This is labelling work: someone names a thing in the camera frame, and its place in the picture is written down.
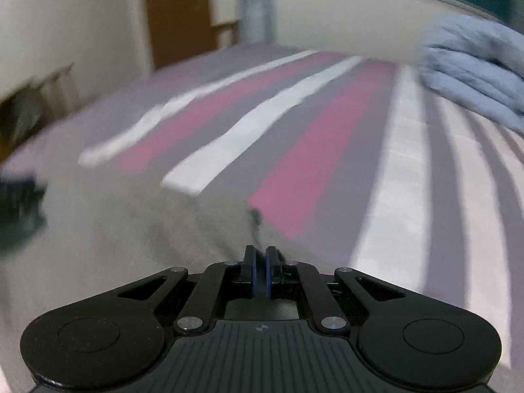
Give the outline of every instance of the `brown wooden door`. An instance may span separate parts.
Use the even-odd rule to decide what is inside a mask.
[[[216,48],[209,0],[146,0],[156,68]]]

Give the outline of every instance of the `striped bed sheet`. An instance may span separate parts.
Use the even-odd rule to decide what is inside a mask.
[[[193,195],[233,191],[327,265],[479,314],[503,344],[494,387],[522,387],[524,140],[423,88],[412,67],[239,46],[56,130],[75,123],[74,163]],[[45,148],[4,172],[44,164]]]

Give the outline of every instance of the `mattress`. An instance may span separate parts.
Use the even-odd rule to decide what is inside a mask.
[[[268,229],[253,239],[260,246],[289,248],[324,270],[351,266],[484,317],[503,345],[492,387],[522,391],[523,162],[520,136],[423,88],[410,66],[261,45],[163,69],[44,131],[4,165],[5,177],[49,182],[44,209],[57,216],[38,239],[43,251],[37,240],[0,258],[10,324],[0,328],[8,351],[0,365],[11,389],[23,391],[27,374],[12,357],[33,317],[167,264],[201,269],[239,258],[251,237],[238,229],[248,230],[256,208]],[[75,188],[82,201],[64,213],[64,191]],[[154,213],[169,200],[178,206]],[[222,213],[226,202],[242,204]],[[147,217],[162,229],[166,217],[183,225],[194,203],[204,204],[200,216],[190,213],[189,236],[174,228],[161,244],[154,229],[137,227]],[[111,238],[69,233],[61,242],[58,220],[75,232],[87,217],[82,205],[90,223],[104,220],[90,234],[110,229]],[[209,214],[221,228],[200,219]],[[99,251],[90,254],[93,241]],[[72,246],[85,251],[69,253]],[[36,261],[48,275],[31,289]]]

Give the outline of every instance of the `gray blanket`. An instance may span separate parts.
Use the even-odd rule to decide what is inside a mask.
[[[524,36],[518,32],[447,16],[425,38],[419,72],[447,99],[524,133]]]

